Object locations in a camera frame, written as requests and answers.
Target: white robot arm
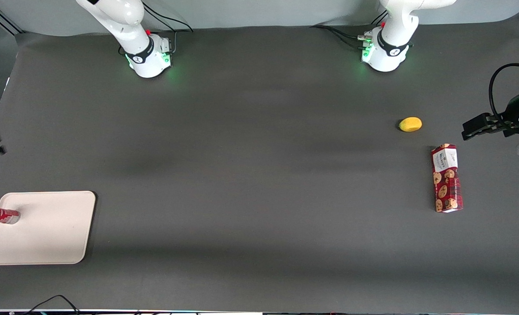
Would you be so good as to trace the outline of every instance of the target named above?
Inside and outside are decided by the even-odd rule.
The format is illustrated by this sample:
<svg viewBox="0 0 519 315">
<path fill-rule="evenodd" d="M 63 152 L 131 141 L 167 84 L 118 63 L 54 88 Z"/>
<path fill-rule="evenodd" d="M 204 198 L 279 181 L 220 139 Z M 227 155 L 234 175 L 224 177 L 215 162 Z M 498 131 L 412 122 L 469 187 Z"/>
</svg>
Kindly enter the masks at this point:
<svg viewBox="0 0 519 315">
<path fill-rule="evenodd" d="M 419 18 L 411 12 L 442 8 L 454 2 L 456 0 L 380 0 L 389 18 L 384 28 L 378 26 L 359 36 L 359 40 L 365 41 L 361 60 L 378 71 L 395 70 L 405 60 L 409 40 L 419 26 Z"/>
<path fill-rule="evenodd" d="M 117 39 L 139 76 L 155 77 L 171 65 L 170 41 L 141 26 L 145 15 L 141 0 L 76 1 Z"/>
</svg>

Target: tray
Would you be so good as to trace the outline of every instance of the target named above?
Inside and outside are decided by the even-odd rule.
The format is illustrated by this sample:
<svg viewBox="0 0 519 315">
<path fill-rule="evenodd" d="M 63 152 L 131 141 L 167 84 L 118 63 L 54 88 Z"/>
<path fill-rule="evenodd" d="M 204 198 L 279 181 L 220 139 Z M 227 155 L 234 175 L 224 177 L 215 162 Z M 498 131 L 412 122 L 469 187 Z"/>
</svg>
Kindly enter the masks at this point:
<svg viewBox="0 0 519 315">
<path fill-rule="evenodd" d="M 96 196 L 90 191 L 13 192 L 0 208 L 18 210 L 0 223 L 0 265 L 58 265 L 83 260 Z"/>
</svg>

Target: black cable on floor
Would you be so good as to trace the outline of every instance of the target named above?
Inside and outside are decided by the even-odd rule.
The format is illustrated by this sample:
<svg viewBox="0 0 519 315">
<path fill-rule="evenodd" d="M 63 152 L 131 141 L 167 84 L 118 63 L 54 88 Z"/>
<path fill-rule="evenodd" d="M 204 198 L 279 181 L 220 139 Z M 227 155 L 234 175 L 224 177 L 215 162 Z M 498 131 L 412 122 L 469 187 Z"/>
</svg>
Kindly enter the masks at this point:
<svg viewBox="0 0 519 315">
<path fill-rule="evenodd" d="M 316 25 L 312 25 L 310 27 L 311 28 L 324 28 L 326 30 L 330 30 L 331 32 L 337 32 L 338 34 L 340 34 L 343 37 L 351 38 L 351 39 L 357 39 L 357 36 L 353 36 L 353 35 L 347 34 L 346 32 L 340 31 L 337 28 L 333 28 L 331 26 L 316 24 Z"/>
<path fill-rule="evenodd" d="M 311 28 L 320 28 L 319 26 L 317 25 L 313 25 L 313 26 L 310 26 Z M 353 44 L 351 44 L 350 42 L 347 42 L 344 38 L 342 38 L 337 32 L 329 29 L 329 28 L 324 28 L 324 29 L 327 29 L 328 31 L 330 31 L 332 34 L 334 34 L 335 36 L 337 36 L 337 38 L 339 38 L 339 40 L 341 40 L 342 42 L 344 42 L 347 46 L 349 47 L 352 47 L 352 48 L 358 48 L 358 46 L 355 46 Z"/>
<path fill-rule="evenodd" d="M 75 311 L 75 314 L 76 314 L 76 315 L 79 315 L 79 309 L 78 309 L 75 305 L 73 305 L 73 303 L 71 303 L 71 301 L 69 301 L 69 299 L 67 299 L 66 297 L 64 297 L 64 296 L 61 295 L 61 294 L 53 295 L 53 297 L 50 297 L 49 299 L 47 299 L 47 300 L 45 300 L 45 301 L 43 301 L 43 302 L 41 302 L 41 303 L 36 304 L 36 306 L 35 306 L 35 307 L 32 307 L 29 311 L 26 312 L 26 314 L 32 313 L 32 312 L 34 311 L 34 309 L 37 309 L 40 305 L 42 305 L 42 304 L 44 304 L 44 303 L 47 303 L 47 302 L 49 302 L 49 301 L 51 301 L 51 300 L 53 300 L 53 299 L 55 299 L 55 298 L 57 298 L 57 297 L 62 298 L 62 299 L 64 299 L 67 303 L 69 303 L 69 305 L 71 305 L 71 308 L 73 309 L 73 311 Z"/>
</svg>

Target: cookie box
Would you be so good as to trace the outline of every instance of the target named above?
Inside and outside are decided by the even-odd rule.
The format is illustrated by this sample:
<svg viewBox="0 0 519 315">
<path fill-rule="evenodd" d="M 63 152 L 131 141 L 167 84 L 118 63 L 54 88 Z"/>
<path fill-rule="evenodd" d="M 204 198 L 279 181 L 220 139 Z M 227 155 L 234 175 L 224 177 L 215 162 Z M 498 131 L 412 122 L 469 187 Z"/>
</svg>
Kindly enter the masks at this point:
<svg viewBox="0 0 519 315">
<path fill-rule="evenodd" d="M 446 143 L 431 151 L 431 155 L 436 212 L 451 213 L 463 209 L 456 145 Z"/>
</svg>

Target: yellow lemon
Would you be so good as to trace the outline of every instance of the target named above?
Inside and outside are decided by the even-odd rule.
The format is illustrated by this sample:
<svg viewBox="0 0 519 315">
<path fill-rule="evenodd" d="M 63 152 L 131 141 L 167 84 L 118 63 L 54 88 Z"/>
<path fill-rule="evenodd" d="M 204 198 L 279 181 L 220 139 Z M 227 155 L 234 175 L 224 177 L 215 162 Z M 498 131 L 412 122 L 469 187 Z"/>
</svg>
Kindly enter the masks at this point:
<svg viewBox="0 0 519 315">
<path fill-rule="evenodd" d="M 412 132 L 421 129 L 423 123 L 417 117 L 407 117 L 400 123 L 400 129 L 405 132 Z"/>
</svg>

